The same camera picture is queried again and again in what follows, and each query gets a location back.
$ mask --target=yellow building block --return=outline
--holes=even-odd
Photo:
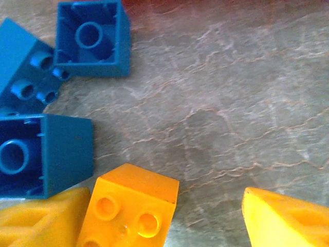
[[[90,201],[88,188],[0,211],[0,247],[75,247]]]
[[[163,246],[179,181],[124,164],[100,176],[78,247]]]
[[[328,247],[329,208],[246,188],[242,212],[252,247]]]

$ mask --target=table surface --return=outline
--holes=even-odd
[[[46,109],[95,124],[95,175],[81,185],[125,162],[180,180],[166,246],[250,246],[247,186],[329,206],[327,1],[125,4],[131,76],[74,78]],[[0,0],[0,21],[54,45],[56,9]]]

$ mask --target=plastic toy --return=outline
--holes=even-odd
[[[0,118],[0,197],[45,199],[93,175],[89,119]]]
[[[328,247],[329,208],[246,188],[242,212],[252,247]]]
[[[163,246],[179,181],[124,164],[100,176],[77,247]]]
[[[75,76],[127,76],[130,49],[130,21],[120,0],[58,4],[56,65]]]
[[[1,247],[76,247],[90,192],[76,188],[0,211]]]
[[[53,49],[5,19],[0,26],[0,114],[42,113],[70,75],[53,65]]]

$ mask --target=marble surface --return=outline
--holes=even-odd
[[[125,162],[180,180],[167,247],[250,246],[247,186],[329,206],[328,1],[125,2],[131,76],[75,78],[46,109],[95,124],[82,185]],[[54,45],[51,0],[7,16]]]

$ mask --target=block underside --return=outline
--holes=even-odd
[[[0,197],[48,198],[93,175],[93,127],[89,119],[55,115],[0,118],[0,145],[9,139],[40,139],[35,168],[0,171]]]
[[[106,2],[106,4],[102,1],[99,3],[60,3],[56,64],[77,76],[128,75],[130,46],[122,46],[120,43],[130,43],[130,23],[125,21],[127,15],[122,10],[119,1]],[[81,49],[75,41],[78,27],[90,21],[102,27],[114,46],[113,53],[108,59],[97,59],[90,51]],[[128,61],[122,63],[120,57],[128,57]]]

